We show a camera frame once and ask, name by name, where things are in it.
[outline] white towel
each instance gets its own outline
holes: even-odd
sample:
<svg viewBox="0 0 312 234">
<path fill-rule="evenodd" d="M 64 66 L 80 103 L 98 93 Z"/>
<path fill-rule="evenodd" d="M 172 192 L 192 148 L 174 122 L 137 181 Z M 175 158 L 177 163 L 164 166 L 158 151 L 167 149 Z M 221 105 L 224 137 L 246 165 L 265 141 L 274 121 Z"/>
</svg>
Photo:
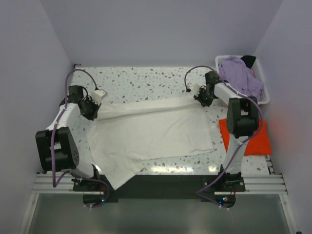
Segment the white towel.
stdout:
<svg viewBox="0 0 312 234">
<path fill-rule="evenodd" d="M 114 189 L 143 169 L 141 160 L 213 150 L 205 111 L 191 96 L 103 102 L 87 138 L 95 163 Z"/>
</svg>

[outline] speckled countertop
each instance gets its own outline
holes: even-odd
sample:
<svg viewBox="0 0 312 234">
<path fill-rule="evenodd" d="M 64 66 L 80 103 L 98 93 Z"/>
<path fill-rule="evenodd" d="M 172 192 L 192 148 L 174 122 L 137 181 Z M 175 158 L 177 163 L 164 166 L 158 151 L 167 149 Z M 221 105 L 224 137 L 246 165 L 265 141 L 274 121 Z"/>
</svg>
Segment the speckled countertop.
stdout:
<svg viewBox="0 0 312 234">
<path fill-rule="evenodd" d="M 185 92 L 184 75 L 188 67 L 83 67 L 97 82 L 99 88 L 108 92 L 106 101 L 111 103 L 129 103 L 161 98 L 174 98 L 190 95 Z M 188 82 L 204 84 L 205 68 L 199 68 L 188 75 Z M 82 85 L 91 93 L 94 84 L 82 73 L 74 74 L 72 85 Z M 214 151 L 184 157 L 161 158 L 143 161 L 142 175 L 180 174 L 213 175 L 217 174 L 226 152 L 218 124 L 226 118 L 227 108 L 220 100 L 214 100 L 212 106 L 205 107 L 210 126 Z M 86 133 L 90 121 L 80 117 L 73 126 L 72 134 L 80 156 L 93 163 Z M 245 156 L 242 163 L 244 175 L 268 175 L 265 156 Z"/>
</svg>

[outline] white laundry basket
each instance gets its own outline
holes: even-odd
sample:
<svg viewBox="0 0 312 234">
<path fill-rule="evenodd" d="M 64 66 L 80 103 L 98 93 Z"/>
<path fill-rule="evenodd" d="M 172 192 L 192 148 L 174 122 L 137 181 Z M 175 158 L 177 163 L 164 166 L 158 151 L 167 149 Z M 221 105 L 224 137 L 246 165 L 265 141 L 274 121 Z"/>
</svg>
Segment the white laundry basket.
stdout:
<svg viewBox="0 0 312 234">
<path fill-rule="evenodd" d="M 229 56 L 230 55 L 219 55 L 219 56 L 215 57 L 215 67 L 216 67 L 216 71 L 218 73 L 219 73 L 219 64 L 222 62 L 223 59 L 226 59 Z M 260 100 L 258 100 L 258 104 L 259 105 L 267 104 L 270 101 L 270 97 L 269 97 L 269 92 L 268 92 L 268 89 L 267 89 L 267 86 L 265 83 L 264 73 L 262 71 L 262 68 L 261 68 L 261 65 L 260 65 L 260 62 L 258 61 L 258 59 L 255 60 L 253 67 L 252 67 L 252 70 L 255 73 L 255 77 L 264 83 L 264 88 L 261 91 Z"/>
</svg>

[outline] lavender wall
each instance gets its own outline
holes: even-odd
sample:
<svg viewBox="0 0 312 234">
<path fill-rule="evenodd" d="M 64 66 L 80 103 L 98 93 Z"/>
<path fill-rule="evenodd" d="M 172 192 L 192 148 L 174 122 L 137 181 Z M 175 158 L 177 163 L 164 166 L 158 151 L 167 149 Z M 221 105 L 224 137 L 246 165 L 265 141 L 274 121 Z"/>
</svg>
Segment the lavender wall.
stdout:
<svg viewBox="0 0 312 234">
<path fill-rule="evenodd" d="M 282 0 L 41 0 L 85 66 L 210 64 L 252 54 Z"/>
<path fill-rule="evenodd" d="M 40 169 L 35 133 L 57 113 L 70 61 L 39 0 L 0 1 L 0 233 L 16 233 Z"/>
<path fill-rule="evenodd" d="M 284 0 L 256 50 L 267 76 L 273 165 L 303 233 L 312 233 L 312 1 Z"/>
</svg>

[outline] orange cloth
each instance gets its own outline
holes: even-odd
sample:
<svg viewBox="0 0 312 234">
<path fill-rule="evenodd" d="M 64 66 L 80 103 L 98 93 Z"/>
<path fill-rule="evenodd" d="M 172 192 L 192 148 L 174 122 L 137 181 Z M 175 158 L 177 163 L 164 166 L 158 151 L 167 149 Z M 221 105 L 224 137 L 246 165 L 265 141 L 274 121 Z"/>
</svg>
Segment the orange cloth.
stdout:
<svg viewBox="0 0 312 234">
<path fill-rule="evenodd" d="M 226 119 L 220 119 L 219 125 L 225 150 L 228 151 L 230 133 L 226 127 Z M 266 121 L 264 121 L 261 132 L 248 142 L 244 155 L 270 155 L 270 154 L 272 154 L 272 151 L 270 146 L 270 140 L 268 138 L 267 133 L 267 123 Z"/>
</svg>

